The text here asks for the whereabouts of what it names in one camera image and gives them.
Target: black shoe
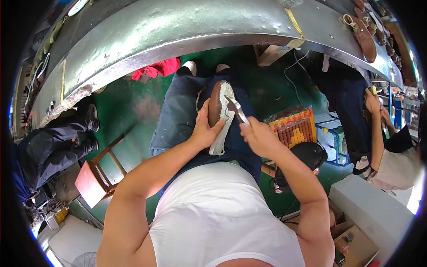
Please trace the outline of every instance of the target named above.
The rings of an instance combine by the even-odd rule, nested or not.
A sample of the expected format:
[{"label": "black shoe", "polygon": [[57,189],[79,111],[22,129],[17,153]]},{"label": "black shoe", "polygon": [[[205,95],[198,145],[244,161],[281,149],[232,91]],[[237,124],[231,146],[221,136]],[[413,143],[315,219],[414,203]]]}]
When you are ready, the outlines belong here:
[{"label": "black shoe", "polygon": [[90,104],[88,106],[88,119],[89,119],[88,130],[97,132],[99,130],[99,120],[98,120],[97,107],[95,107],[94,104]]},{"label": "black shoe", "polygon": [[98,143],[98,140],[91,141],[91,140],[89,140],[89,139],[86,139],[86,140],[84,140],[84,141],[82,142],[82,145],[83,145],[84,147],[88,147],[88,148],[89,148],[89,151],[93,151],[93,150],[98,150],[98,149],[99,149],[99,143]]}]

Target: wooden stool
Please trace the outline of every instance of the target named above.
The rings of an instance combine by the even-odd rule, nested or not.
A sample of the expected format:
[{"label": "wooden stool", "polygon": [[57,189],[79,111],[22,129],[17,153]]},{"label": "wooden stool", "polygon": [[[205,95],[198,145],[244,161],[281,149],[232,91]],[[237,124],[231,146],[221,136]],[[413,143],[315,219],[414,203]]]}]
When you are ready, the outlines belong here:
[{"label": "wooden stool", "polygon": [[111,159],[116,164],[117,168],[119,168],[123,176],[127,174],[112,151],[113,147],[121,142],[123,138],[124,135],[121,135],[119,138],[114,140],[92,161],[86,160],[79,172],[79,175],[77,176],[76,181],[74,182],[81,196],[90,208],[93,208],[99,201],[111,197],[118,185],[118,183],[114,185],[111,184],[99,165],[99,162],[104,158],[105,155],[109,154],[111,156]]}]

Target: white sneaker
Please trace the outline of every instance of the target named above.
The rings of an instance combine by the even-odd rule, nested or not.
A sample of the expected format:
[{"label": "white sneaker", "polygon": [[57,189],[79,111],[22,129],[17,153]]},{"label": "white sneaker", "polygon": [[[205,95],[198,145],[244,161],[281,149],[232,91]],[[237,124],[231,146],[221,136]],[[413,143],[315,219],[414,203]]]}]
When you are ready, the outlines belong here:
[{"label": "white sneaker", "polygon": [[193,76],[197,75],[197,67],[196,67],[196,63],[194,61],[187,61],[182,66],[189,68],[189,70]]},{"label": "white sneaker", "polygon": [[222,71],[222,70],[225,70],[226,68],[229,68],[230,66],[228,66],[228,65],[226,65],[226,64],[219,64],[217,67],[216,67],[216,73],[218,73],[218,72],[220,72],[220,71]]}]

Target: shoe sole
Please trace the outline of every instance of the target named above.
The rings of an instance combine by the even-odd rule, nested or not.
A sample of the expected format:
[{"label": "shoe sole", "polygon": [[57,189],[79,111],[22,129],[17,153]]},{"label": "shoe sole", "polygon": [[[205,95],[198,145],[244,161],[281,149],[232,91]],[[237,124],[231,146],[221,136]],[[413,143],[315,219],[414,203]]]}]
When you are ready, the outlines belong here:
[{"label": "shoe sole", "polygon": [[98,121],[98,127],[97,129],[92,129],[93,132],[97,132],[99,130],[99,120],[98,120],[98,110],[97,110],[97,106],[95,106],[94,104],[91,104],[94,107],[94,117],[95,119]]}]

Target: green floor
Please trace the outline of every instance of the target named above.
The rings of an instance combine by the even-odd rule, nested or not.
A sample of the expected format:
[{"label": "green floor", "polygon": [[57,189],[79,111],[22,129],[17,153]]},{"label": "green floor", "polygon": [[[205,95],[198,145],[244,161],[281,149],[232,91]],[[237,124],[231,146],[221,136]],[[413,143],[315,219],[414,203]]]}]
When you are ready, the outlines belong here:
[{"label": "green floor", "polygon": [[[246,82],[249,98],[260,120],[283,109],[299,105],[292,84],[284,76],[284,69],[295,62],[293,53],[288,53],[269,67],[257,67],[252,46],[228,47],[181,56],[181,63],[193,60],[197,64],[198,76],[210,76],[220,63],[236,68]],[[304,106],[312,105],[315,116],[326,112],[326,98],[311,82],[306,72],[298,65],[287,70],[288,77],[298,88],[298,94]],[[143,160],[149,158],[149,146],[155,130],[158,115],[165,93],[173,75],[157,77],[145,81],[133,81],[130,77],[117,79],[107,86],[100,94],[94,94],[85,101],[92,101],[98,108],[101,127],[95,136],[100,147],[86,158],[92,159],[114,139],[125,133],[123,142],[114,148],[123,167],[130,171]],[[105,157],[100,165],[110,181],[118,182],[123,176],[109,157]],[[326,192],[330,186],[346,177],[352,171],[352,165],[345,168],[323,164],[318,179]],[[276,194],[270,188],[271,177],[262,173],[260,188],[267,204],[277,216],[291,213],[299,209],[299,202],[294,201],[292,193]],[[105,211],[110,199],[101,201],[93,209],[89,209],[94,217],[104,221]],[[146,214],[148,222],[154,218],[157,196],[147,200]],[[78,203],[73,202],[70,209],[77,213]]]}]

